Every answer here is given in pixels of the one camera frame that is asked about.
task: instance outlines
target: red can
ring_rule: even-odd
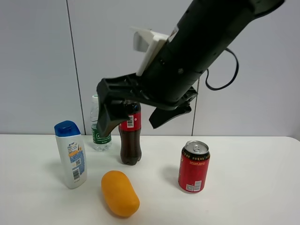
[[[178,183],[188,192],[200,192],[204,188],[210,152],[200,141],[189,141],[181,151]]]

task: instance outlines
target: plastic bottle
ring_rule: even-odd
[[[109,134],[105,138],[101,138],[97,130],[97,121],[98,121],[98,113],[99,113],[98,95],[93,95],[92,103],[93,103],[92,109],[90,111],[90,123],[92,127],[92,137],[94,142],[93,148],[96,151],[108,150],[112,145],[111,134]]]
[[[135,165],[142,157],[140,146],[141,104],[126,100],[124,107],[130,120],[119,125],[121,135],[121,160],[124,164]]]
[[[54,130],[65,184],[69,189],[77,188],[87,178],[85,150],[80,131],[69,120],[55,125]]]

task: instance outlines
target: robotic arm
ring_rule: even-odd
[[[129,120],[122,102],[133,100],[156,109],[149,121],[157,128],[191,112],[192,85],[254,19],[285,0],[193,0],[172,34],[142,72],[102,79],[97,86],[102,137]]]

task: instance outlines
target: table surface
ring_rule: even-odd
[[[120,137],[95,152],[83,136],[88,178],[63,184],[55,136],[0,135],[2,225],[293,225],[300,224],[300,142],[289,137],[142,136],[142,159],[121,164]],[[197,194],[177,183],[180,151],[200,140],[211,152],[205,188]],[[100,191],[102,176],[123,171],[140,208],[114,216]]]

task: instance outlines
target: black cable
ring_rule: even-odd
[[[239,73],[240,65],[239,65],[238,58],[237,58],[236,55],[233,53],[233,51],[231,51],[229,48],[226,48],[225,50],[226,50],[227,52],[231,53],[231,54],[234,56],[235,60],[236,60],[236,68],[235,68],[235,72],[234,72],[233,78],[231,79],[231,81],[230,81],[228,84],[226,84],[226,85],[224,85],[224,86],[222,86],[222,87],[220,87],[220,88],[213,88],[213,87],[211,87],[211,86],[208,84],[208,82],[207,82],[208,76],[209,76],[209,74],[210,74],[209,70],[207,69],[207,76],[206,76],[205,84],[206,84],[206,87],[209,88],[210,90],[222,90],[222,89],[224,89],[224,88],[227,88],[230,84],[232,84],[232,83],[234,82],[234,80],[236,79],[236,76],[237,76],[238,73]]]

